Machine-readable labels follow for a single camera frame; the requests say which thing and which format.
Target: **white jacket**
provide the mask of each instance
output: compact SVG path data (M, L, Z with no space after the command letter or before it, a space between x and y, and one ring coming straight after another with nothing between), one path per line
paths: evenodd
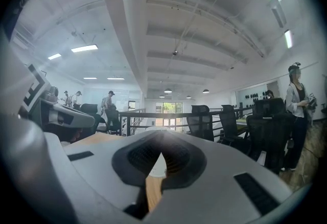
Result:
M308 92L306 90L306 88L303 86L303 84L301 83L302 85L302 88L305 90L305 99L304 100L307 100L308 101ZM298 92L297 92L297 89L296 89L296 86L291 83L289 86L288 86L288 89L287 89L287 94L286 94L286 109L291 112L294 116L296 117L300 117L300 118L304 118L305 115L303 113L303 109L305 107L298 107L297 104L300 102L300 96L298 95ZM312 113L309 109L306 109L307 112L308 112L308 117L309 117L309 120L311 120L312 118Z

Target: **standing woman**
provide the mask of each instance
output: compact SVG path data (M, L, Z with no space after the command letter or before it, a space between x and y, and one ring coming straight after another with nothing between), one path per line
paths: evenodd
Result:
M288 68L291 83L286 94L286 109L294 116L292 139L294 147L288 151L285 167L295 170L300 159L305 143L308 119L311 118L308 106L308 93L302 83L299 82L301 70L297 65Z

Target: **black vent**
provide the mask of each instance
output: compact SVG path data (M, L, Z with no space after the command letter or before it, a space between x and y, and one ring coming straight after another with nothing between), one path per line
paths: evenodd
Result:
M278 202L250 174L243 173L234 178L262 215L278 207Z

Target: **black office chair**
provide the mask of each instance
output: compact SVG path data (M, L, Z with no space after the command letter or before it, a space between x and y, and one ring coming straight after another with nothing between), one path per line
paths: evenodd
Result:
M196 117L187 117L186 120L188 122L190 132L192 136L214 141L214 132L213 132L213 118L212 115L209 114L209 108L206 105L192 105L192 113L199 114ZM202 116L202 130L200 130L200 116Z
M84 139L84 138L89 137L89 136L93 135L94 133L96 133L96 130L99 125L100 118L101 118L101 116L99 114L97 114L98 105L96 105L96 104L82 104L80 107L80 111L94 117L95 123L94 123L93 127L83 128L78 140Z
M251 142L249 139L240 137L240 134L246 132L245 129L238 130L236 124L236 115L232 105L222 105L222 113L219 114L224 135L220 136L221 144L229 145L244 154L249 154Z
M285 158L285 146L289 140L293 116L286 113L282 99L265 99L256 102L254 115L246 118L251 136L249 156L258 160L262 151L266 152L264 166L279 173Z
M118 110L105 109L108 121L107 126L110 134L120 134L119 112Z
M100 122L99 123L104 123L105 126L98 126L97 127L97 132L109 133L109 126L108 126L107 122L104 120L104 118L100 117Z

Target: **desk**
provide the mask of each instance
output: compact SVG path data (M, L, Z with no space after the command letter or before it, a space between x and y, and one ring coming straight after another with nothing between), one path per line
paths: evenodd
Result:
M236 124L246 126L246 119L238 119L236 120Z
M90 144L101 143L101 142L115 141L120 138L130 138L130 137L122 137L122 136L97 132L94 135L79 140L75 143L72 143L69 146L90 145ZM151 176L148 176L146 178L146 192L147 192L149 211L152 211L161 199L161 182L163 179L164 177L151 177Z

